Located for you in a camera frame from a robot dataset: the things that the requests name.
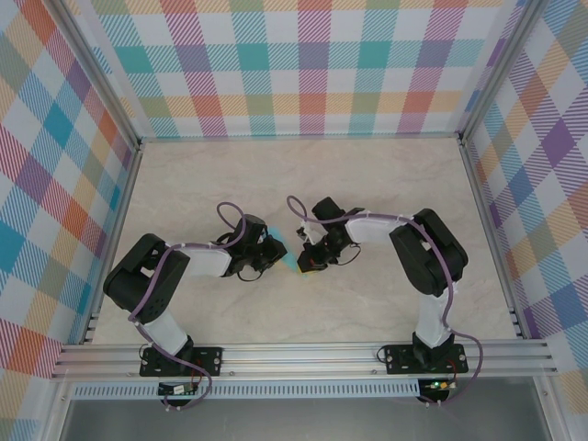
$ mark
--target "bracket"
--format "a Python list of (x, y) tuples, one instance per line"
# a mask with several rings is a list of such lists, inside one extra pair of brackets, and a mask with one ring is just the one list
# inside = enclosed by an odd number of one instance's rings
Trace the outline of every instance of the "bracket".
[(383, 361), (386, 362), (388, 375), (399, 374), (465, 374), (469, 371), (468, 360), (463, 345), (453, 344), (447, 350), (447, 355), (434, 363), (430, 368), (423, 368), (413, 354), (413, 345), (385, 345)]
[[(190, 363), (206, 369), (211, 377), (218, 377), (221, 374), (221, 347), (192, 347), (190, 352), (188, 360)], [(191, 372), (189, 367), (170, 360), (152, 347), (146, 347), (142, 353), (139, 375), (141, 377), (189, 377)]]

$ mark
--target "vented metal panel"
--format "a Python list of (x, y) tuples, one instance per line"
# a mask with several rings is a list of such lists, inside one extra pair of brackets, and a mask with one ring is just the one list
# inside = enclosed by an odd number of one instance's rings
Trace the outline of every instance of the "vented metal panel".
[[(208, 399), (416, 397), (417, 379), (216, 381)], [(73, 400), (160, 400), (152, 381), (87, 382), (76, 385)]]

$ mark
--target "black mounting plate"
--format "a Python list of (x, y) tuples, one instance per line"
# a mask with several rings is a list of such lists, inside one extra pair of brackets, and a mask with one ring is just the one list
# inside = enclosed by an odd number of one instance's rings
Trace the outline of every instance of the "black mounting plate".
[[(189, 377), (192, 374), (189, 367), (170, 360), (152, 347), (143, 350), (141, 360), (141, 377)], [(221, 374), (222, 348), (193, 347), (189, 362), (205, 369), (211, 377), (218, 377)]]
[(449, 347), (447, 355), (439, 360), (434, 366), (424, 369), (419, 360), (414, 357), (413, 345), (385, 345), (379, 351), (379, 357), (386, 362), (386, 373), (394, 374), (453, 374), (454, 368), (448, 360), (456, 365), (456, 373), (465, 374), (468, 372), (468, 360), (465, 358), (463, 345), (453, 344)]

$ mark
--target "purple cable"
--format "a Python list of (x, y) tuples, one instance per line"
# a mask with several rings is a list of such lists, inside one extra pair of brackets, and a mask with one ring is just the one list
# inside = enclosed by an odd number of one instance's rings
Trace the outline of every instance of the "purple cable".
[[(137, 319), (137, 315), (141, 312), (141, 310), (145, 306), (145, 303), (147, 303), (147, 301), (149, 300), (149, 298), (153, 294), (153, 289), (155, 288), (155, 283), (157, 282), (157, 279), (159, 278), (159, 276), (160, 276), (160, 274), (162, 272), (162, 268), (164, 266), (165, 260), (167, 259), (167, 257), (174, 250), (179, 250), (181, 248), (209, 248), (209, 249), (212, 249), (212, 250), (222, 250), (224, 248), (229, 248), (230, 246), (233, 246), (234, 244), (238, 243), (241, 240), (241, 238), (245, 234), (245, 214), (243, 213), (243, 211), (237, 205), (233, 204), (232, 202), (221, 202), (219, 205), (217, 205), (217, 213), (219, 213), (220, 218), (224, 221), (224, 223), (226, 223), (227, 225), (229, 225), (233, 229), (234, 229), (234, 227), (221, 214), (221, 207), (223, 207), (223, 206), (233, 207), (241, 215), (242, 228), (241, 228), (241, 231), (239, 232), (239, 235), (233, 241), (230, 241), (228, 243), (222, 243), (220, 245), (215, 245), (215, 244), (212, 244), (212, 243), (210, 243), (210, 244), (204, 244), (204, 243), (178, 243), (176, 245), (171, 245), (170, 247), (168, 247), (165, 250), (165, 252), (162, 254), (162, 257), (159, 260), (159, 263), (157, 264), (157, 267), (155, 268), (155, 271), (153, 272), (153, 275), (151, 277), (151, 281), (149, 282), (149, 287), (145, 291), (145, 294), (143, 294), (143, 297), (142, 297), (141, 301), (139, 302), (139, 304), (135, 307), (135, 309), (132, 311), (132, 313), (129, 316), (129, 322), (133, 322), (137, 326), (137, 330), (139, 331), (139, 334), (141, 334), (143, 336), (143, 338), (145, 338), (145, 340), (147, 340), (149, 343), (151, 343), (152, 346), (153, 346), (153, 348), (156, 351), (158, 351), (163, 356), (166, 356), (170, 360), (175, 361), (176, 363), (180, 363), (180, 364), (182, 364), (184, 366), (187, 366), (189, 368), (192, 368), (192, 369), (196, 370), (197, 372), (201, 373), (202, 375), (204, 375), (209, 380), (209, 385), (206, 388), (206, 390), (204, 391), (204, 393), (200, 397), (196, 398), (195, 400), (192, 400), (191, 402), (189, 402), (188, 404), (186, 404), (185, 406), (183, 406), (181, 409), (189, 409), (190, 407), (195, 406), (196, 404), (198, 404), (199, 402), (201, 402), (202, 400), (204, 400), (204, 398), (212, 390), (212, 377), (210, 376), (209, 372), (206, 369), (203, 369), (202, 367), (196, 366), (193, 363), (190, 363), (188, 361), (182, 360), (181, 358), (178, 358), (176, 356), (173, 356), (170, 353), (168, 353), (167, 351), (165, 351), (162, 347), (160, 347), (159, 345), (157, 345), (153, 341), (153, 339), (147, 334), (147, 332), (143, 329), (143, 327), (141, 326), (141, 324), (136, 319)], [(167, 396), (164, 398), (164, 403), (166, 405), (169, 405), (169, 403), (167, 402)]]
[[(297, 209), (295, 209), (292, 206), (292, 202), (291, 202), (292, 200), (296, 201), (296, 203), (300, 206), (300, 208), (302, 209), (302, 213), (300, 213)], [(376, 219), (392, 219), (393, 221), (405, 222), (405, 223), (408, 223), (409, 225), (411, 225), (413, 228), (415, 228), (419, 233), (421, 233), (423, 238), (429, 243), (429, 245), (431, 245), (431, 249), (433, 250), (435, 257), (439, 261), (439, 265), (441, 265), (441, 269), (443, 270), (443, 274), (444, 274), (446, 281), (447, 281), (448, 299), (447, 299), (447, 305), (446, 305), (445, 309), (443, 310), (443, 315), (441, 316), (441, 323), (443, 323), (443, 325), (449, 331), (451, 331), (453, 334), (455, 334), (461, 338), (467, 338), (467, 339), (471, 340), (472, 342), (474, 342), (476, 344), (476, 346), (478, 347), (478, 350), (480, 351), (480, 358), (478, 360), (478, 365), (476, 366), (476, 370), (474, 370), (474, 373), (471, 376), (471, 379), (468, 381), (466, 386), (457, 395), (454, 395), (453, 397), (448, 398), (447, 400), (445, 400), (445, 403), (453, 401), (457, 397), (463, 395), (463, 393), (469, 388), (471, 383), (473, 383), (473, 381), (480, 374), (482, 361), (484, 359), (484, 350), (481, 346), (480, 340), (478, 340), (476, 337), (474, 337), (472, 335), (464, 334), (464, 333), (459, 333), (458, 331), (452, 329), (451, 326), (449, 326), (449, 323), (447, 323), (447, 316), (449, 314), (449, 310), (451, 310), (451, 305), (453, 305), (453, 296), (454, 296), (453, 279), (451, 278), (451, 273), (449, 272), (449, 268), (447, 267), (447, 263), (446, 263), (445, 259), (443, 258), (443, 256), (441, 255), (441, 251), (439, 250), (439, 248), (437, 247), (437, 245), (435, 244), (435, 242), (433, 241), (431, 236), (426, 232), (426, 230), (421, 225), (416, 223), (414, 220), (404, 218), (403, 216), (396, 216), (394, 214), (377, 214), (377, 213), (364, 213), (364, 214), (362, 214), (362, 213), (358, 213), (358, 214), (349, 215), (349, 216), (341, 216), (340, 218), (329, 219), (329, 220), (312, 219), (312, 218), (308, 217), (308, 211), (306, 210), (306, 207), (304, 207), (304, 204), (302, 203), (302, 201), (300, 199), (296, 198), (295, 196), (290, 195), (286, 198), (286, 203), (288, 204), (288, 208), (294, 214), (296, 214), (299, 218), (303, 219), (304, 221), (311, 222), (311, 223), (325, 224), (325, 223), (334, 223), (334, 222), (340, 222), (340, 221), (349, 221), (351, 219), (363, 219), (363, 218), (370, 217), (370, 218), (376, 218)]]

